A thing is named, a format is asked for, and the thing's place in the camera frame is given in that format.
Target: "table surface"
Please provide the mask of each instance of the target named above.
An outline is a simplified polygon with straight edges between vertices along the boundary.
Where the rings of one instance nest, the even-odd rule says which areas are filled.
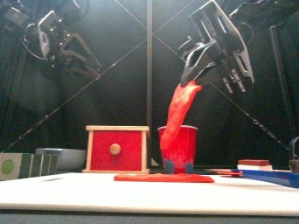
[[[299,189],[212,175],[215,183],[113,181],[112,173],[65,173],[0,182],[0,209],[299,216]]]

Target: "black curtain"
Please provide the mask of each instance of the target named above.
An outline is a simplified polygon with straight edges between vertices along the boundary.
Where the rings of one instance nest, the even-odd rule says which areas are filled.
[[[40,9],[36,17],[41,17],[52,10],[54,1],[37,2]],[[86,1],[77,2],[82,10],[88,8],[88,13],[66,29],[85,39],[102,65],[100,72],[104,74],[62,104],[89,84],[92,78],[52,69],[46,61],[36,59],[24,50],[18,38],[1,31],[1,150],[54,109],[57,112],[9,151],[33,152],[40,147],[85,150],[86,125],[146,125],[146,2],[89,0],[89,7]],[[165,125],[166,109],[182,72],[177,47],[188,36],[196,39],[186,17],[205,2],[153,0],[152,147],[148,150],[157,163],[161,163],[161,158],[156,129]],[[224,11],[231,13],[241,3],[227,1]],[[295,43],[296,25],[297,21],[292,20],[281,30],[283,36],[288,35],[289,39],[283,39],[283,46]],[[291,136],[268,29],[255,33],[247,49],[255,85],[245,93],[236,92],[228,94],[228,97],[288,143]],[[289,60],[284,60],[289,79],[293,79],[293,102],[297,102],[296,70],[287,64]],[[213,84],[227,93],[221,82]],[[283,147],[211,85],[197,93],[184,124],[198,128],[196,165],[233,166],[237,159],[256,158],[268,159],[275,166],[287,166],[288,155]]]

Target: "red box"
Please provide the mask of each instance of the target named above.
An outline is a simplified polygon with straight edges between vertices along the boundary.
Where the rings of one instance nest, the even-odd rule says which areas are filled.
[[[148,173],[146,126],[86,126],[88,157],[82,172]]]

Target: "red cloth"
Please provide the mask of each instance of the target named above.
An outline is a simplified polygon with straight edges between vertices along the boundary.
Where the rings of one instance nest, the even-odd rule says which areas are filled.
[[[208,176],[198,174],[117,174],[114,181],[138,181],[138,182],[184,182],[184,183],[213,183],[215,180]]]
[[[168,108],[165,130],[160,139],[160,148],[162,151],[168,149],[178,134],[182,119],[192,105],[193,97],[200,90],[201,86],[196,86],[194,80],[192,80],[185,87],[178,85],[174,89],[170,106]]]

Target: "blue object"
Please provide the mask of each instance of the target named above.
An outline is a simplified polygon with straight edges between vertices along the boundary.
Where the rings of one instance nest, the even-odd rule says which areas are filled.
[[[164,159],[164,173],[165,174],[173,174],[173,162],[168,159]]]
[[[243,178],[261,180],[281,186],[299,188],[299,174],[287,171],[252,171],[252,170],[232,170],[241,172]]]
[[[185,164],[184,170],[185,170],[185,173],[192,174],[192,164]]]

